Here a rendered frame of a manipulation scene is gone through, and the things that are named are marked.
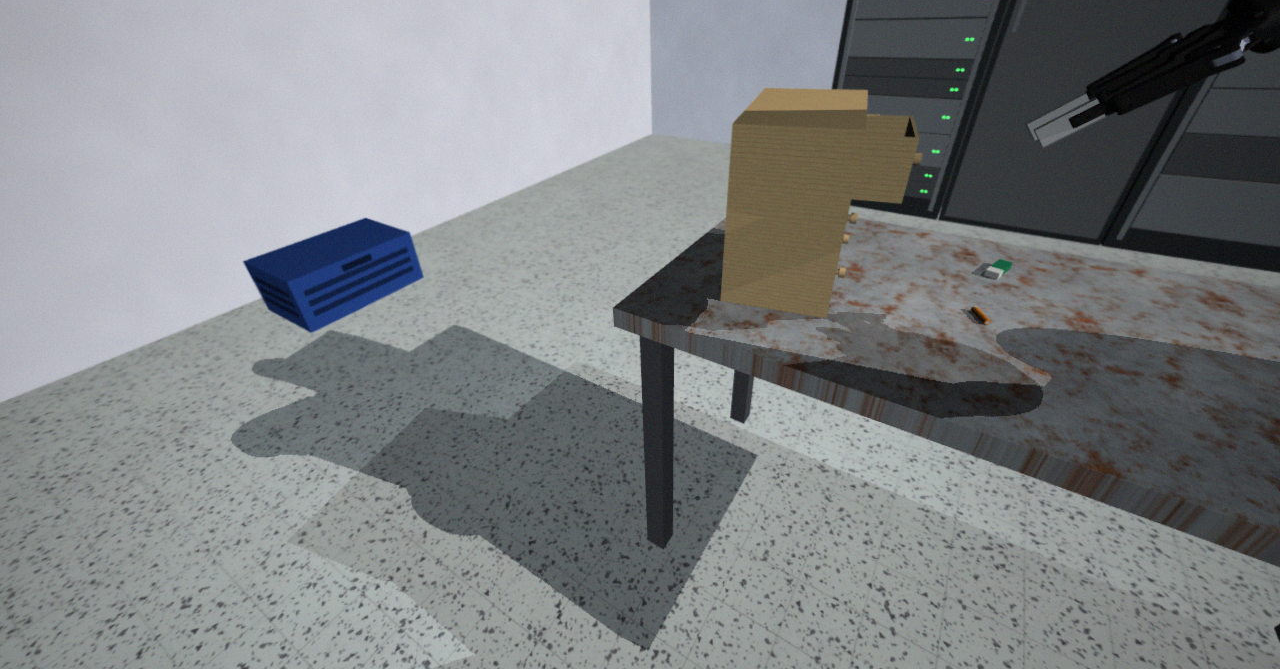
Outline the small wooden chest of drawers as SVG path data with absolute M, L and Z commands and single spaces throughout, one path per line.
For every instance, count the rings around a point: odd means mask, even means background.
M 721 301 L 827 319 L 867 100 L 765 87 L 735 119 Z

